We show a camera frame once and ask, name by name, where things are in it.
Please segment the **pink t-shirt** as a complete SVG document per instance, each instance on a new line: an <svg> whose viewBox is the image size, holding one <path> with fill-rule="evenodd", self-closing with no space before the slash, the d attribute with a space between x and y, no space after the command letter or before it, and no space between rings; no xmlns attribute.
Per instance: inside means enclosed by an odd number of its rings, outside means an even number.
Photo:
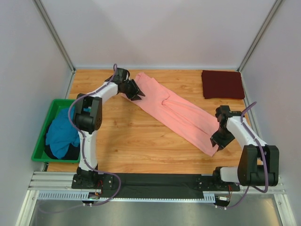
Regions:
<svg viewBox="0 0 301 226"><path fill-rule="evenodd" d="M145 73L137 74L135 82L145 96L141 100L133 101L133 104L210 157L217 152L218 146L212 146L210 140L219 128L214 116Z"/></svg>

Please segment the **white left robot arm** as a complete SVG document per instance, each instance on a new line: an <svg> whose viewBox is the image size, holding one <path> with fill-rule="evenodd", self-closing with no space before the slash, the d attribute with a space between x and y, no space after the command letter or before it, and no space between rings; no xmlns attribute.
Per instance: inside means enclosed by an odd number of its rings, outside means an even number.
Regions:
<svg viewBox="0 0 301 226"><path fill-rule="evenodd" d="M145 97L127 69L113 66L114 73L92 92L78 94L68 111L71 125L80 138L80 162L73 176L73 189L98 188L101 172L96 158L96 137L103 120L103 104L122 93L131 101Z"/></svg>

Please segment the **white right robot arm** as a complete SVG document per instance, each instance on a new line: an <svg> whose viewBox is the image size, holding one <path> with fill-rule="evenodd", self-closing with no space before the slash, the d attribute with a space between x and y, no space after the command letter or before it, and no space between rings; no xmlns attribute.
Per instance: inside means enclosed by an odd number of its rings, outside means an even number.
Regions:
<svg viewBox="0 0 301 226"><path fill-rule="evenodd" d="M268 145L248 125L245 114L255 104L243 111L232 111L228 105L217 107L215 116L219 128L210 141L219 151L233 140L237 140L242 149L237 167L216 168L221 181L251 186L265 193L269 186L278 184L279 149Z"/></svg>

